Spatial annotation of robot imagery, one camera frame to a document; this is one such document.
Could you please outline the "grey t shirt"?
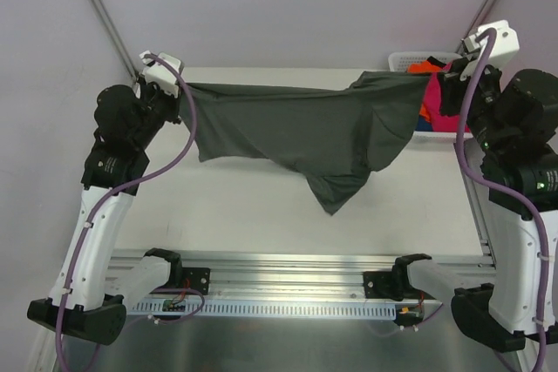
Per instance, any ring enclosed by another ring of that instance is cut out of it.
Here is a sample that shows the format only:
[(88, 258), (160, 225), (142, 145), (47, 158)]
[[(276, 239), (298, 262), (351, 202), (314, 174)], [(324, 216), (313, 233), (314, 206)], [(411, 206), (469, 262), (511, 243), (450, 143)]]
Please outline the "grey t shirt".
[(426, 75), (365, 71), (341, 90), (192, 83), (179, 115), (197, 128), (201, 162), (268, 159), (307, 181), (335, 214), (407, 146), (419, 120)]

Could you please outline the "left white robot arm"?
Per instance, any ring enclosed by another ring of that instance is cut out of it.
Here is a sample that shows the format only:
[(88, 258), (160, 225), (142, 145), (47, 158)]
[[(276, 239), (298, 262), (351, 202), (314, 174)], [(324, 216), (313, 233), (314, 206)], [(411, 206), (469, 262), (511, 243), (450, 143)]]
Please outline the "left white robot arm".
[(112, 285), (105, 282), (119, 229), (149, 164), (146, 149), (165, 123), (179, 120), (179, 98), (157, 82), (105, 88), (97, 97), (94, 144), (85, 161), (77, 225), (61, 272), (47, 297), (31, 301), (29, 320), (62, 335), (108, 346), (127, 312), (154, 289), (177, 290), (180, 256), (152, 248)]

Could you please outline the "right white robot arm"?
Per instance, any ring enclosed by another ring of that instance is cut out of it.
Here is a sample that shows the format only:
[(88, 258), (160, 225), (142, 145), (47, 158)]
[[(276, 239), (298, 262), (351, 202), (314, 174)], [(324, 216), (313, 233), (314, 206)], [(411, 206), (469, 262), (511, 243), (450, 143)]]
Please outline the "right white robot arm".
[(456, 145), (462, 172), (488, 190), (487, 229), (496, 252), (492, 283), (461, 279), (426, 254), (396, 259), (390, 277), (396, 301), (421, 291), (449, 305), (458, 329), (497, 352), (527, 341), (557, 341), (553, 275), (557, 250), (557, 79), (536, 69), (519, 71), (506, 86), (487, 67), (474, 92), (442, 91), (442, 110), (467, 108), (466, 122), (483, 152), (480, 169)]

